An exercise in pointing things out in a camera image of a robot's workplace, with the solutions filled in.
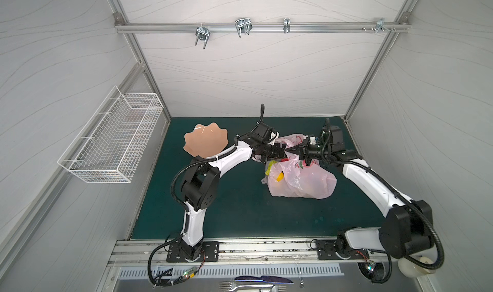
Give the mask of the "yellow lemon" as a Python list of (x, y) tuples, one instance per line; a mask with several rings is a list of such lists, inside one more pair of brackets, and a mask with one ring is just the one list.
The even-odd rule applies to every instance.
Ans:
[(280, 174), (277, 176), (276, 181), (280, 182), (285, 178), (284, 172), (281, 171)]

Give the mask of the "pink printed plastic bag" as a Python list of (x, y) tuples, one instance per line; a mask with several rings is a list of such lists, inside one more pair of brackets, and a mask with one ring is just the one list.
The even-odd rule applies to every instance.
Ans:
[[(276, 178), (283, 171), (285, 178), (277, 182)], [(320, 166), (318, 160), (306, 167), (298, 155), (289, 153), (287, 157), (277, 161), (271, 172), (261, 182), (268, 186), (272, 196), (287, 198), (325, 199), (331, 196), (336, 188), (335, 175)]]

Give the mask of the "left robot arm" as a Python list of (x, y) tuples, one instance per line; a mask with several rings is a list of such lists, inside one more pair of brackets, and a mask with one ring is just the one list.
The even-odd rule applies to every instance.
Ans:
[(184, 224), (179, 239), (182, 254), (195, 260), (204, 242), (204, 221), (208, 207), (214, 202), (221, 177), (237, 165), (254, 159), (267, 163), (286, 158), (285, 143), (254, 143), (240, 141), (211, 157), (197, 156), (172, 180), (172, 198), (184, 209)]

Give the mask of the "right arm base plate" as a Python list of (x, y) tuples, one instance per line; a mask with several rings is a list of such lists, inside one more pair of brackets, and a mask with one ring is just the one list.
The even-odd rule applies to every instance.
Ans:
[(364, 261), (369, 258), (367, 250), (351, 248), (342, 239), (315, 239), (313, 245), (317, 259), (321, 261)]

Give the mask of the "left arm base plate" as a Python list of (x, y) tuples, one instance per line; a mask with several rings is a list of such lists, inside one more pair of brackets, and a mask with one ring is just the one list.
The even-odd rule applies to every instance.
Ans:
[(183, 240), (169, 246), (167, 262), (217, 262), (220, 243), (217, 241), (201, 241), (191, 247)]

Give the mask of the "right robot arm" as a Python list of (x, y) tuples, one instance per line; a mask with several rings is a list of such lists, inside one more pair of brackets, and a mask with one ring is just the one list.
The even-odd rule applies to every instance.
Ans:
[(366, 249), (387, 253), (395, 259), (406, 259), (427, 269), (438, 270), (445, 261), (443, 244), (433, 227), (431, 206), (413, 200), (378, 175), (353, 149), (344, 143), (333, 144), (329, 138), (317, 142), (314, 137), (285, 149), (309, 164), (319, 160), (341, 169), (381, 211), (385, 220), (376, 228), (346, 230), (340, 239), (343, 249)]

